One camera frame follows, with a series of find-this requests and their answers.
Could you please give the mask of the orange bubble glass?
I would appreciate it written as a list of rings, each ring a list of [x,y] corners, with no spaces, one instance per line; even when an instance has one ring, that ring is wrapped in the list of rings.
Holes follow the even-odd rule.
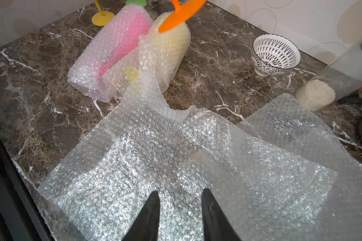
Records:
[[[175,11],[167,17],[158,29],[159,33],[167,32],[193,17],[205,5],[206,0],[190,0],[184,4],[173,1]]]

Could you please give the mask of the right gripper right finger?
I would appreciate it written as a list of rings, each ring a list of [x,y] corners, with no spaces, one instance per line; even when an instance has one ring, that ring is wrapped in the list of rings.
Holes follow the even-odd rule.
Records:
[[[205,241],[241,241],[208,188],[202,192],[202,218]]]

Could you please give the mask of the pink bubble wrapped glass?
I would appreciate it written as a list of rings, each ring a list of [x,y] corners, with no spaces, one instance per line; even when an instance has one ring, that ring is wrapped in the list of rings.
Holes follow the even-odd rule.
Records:
[[[152,18],[138,4],[125,5],[94,37],[67,74],[67,82],[93,99],[109,102],[116,88],[105,74],[148,33]]]

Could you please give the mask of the green wine glass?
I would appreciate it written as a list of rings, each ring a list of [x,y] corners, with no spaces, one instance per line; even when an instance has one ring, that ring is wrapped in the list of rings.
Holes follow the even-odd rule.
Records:
[[[136,5],[145,7],[147,2],[146,2],[146,0],[127,0],[126,1],[126,5],[131,5],[131,4],[136,4]]]

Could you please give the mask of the clear bubble wrap sheet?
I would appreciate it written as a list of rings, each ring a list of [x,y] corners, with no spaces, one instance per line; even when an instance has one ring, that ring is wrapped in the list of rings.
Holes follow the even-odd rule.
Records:
[[[205,108],[167,104],[154,67],[120,105],[67,155],[39,187],[89,241],[119,241],[148,196],[160,197],[159,240],[201,241],[202,192],[208,188],[236,234],[258,232],[263,200],[260,141]]]
[[[261,164],[258,235],[276,241],[362,241],[362,164],[319,117],[282,94],[238,124]]]

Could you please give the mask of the white sink strainer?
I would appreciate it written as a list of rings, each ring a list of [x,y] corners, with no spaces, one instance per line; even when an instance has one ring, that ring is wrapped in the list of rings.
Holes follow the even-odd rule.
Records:
[[[251,60],[258,75],[280,76],[299,65],[301,54],[297,46],[287,38],[264,34],[254,40]]]

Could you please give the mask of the yellow bubble glass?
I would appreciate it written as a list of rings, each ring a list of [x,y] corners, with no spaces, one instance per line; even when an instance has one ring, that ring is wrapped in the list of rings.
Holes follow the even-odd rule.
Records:
[[[186,23],[163,33],[158,31],[171,14],[165,12],[157,17],[148,33],[139,37],[138,46],[103,75],[112,94],[123,94],[148,65],[154,67],[161,92],[169,88],[191,44],[191,32]]]

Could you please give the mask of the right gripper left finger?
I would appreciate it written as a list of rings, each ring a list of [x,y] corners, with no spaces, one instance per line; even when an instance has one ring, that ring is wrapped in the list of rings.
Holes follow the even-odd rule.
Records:
[[[157,241],[160,221],[160,198],[153,191],[122,241]]]

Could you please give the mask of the beige bubble glass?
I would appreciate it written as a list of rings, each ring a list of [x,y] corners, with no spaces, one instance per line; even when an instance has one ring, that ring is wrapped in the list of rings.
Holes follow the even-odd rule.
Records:
[[[98,9],[98,12],[93,15],[92,23],[96,26],[101,27],[107,25],[114,18],[115,15],[109,11],[103,11],[98,0],[94,0],[94,3]]]

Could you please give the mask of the clear jar with powder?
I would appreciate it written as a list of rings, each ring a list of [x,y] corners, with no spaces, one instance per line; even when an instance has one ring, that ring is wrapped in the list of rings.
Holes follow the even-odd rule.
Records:
[[[362,87],[362,38],[300,87],[295,98],[317,111]]]

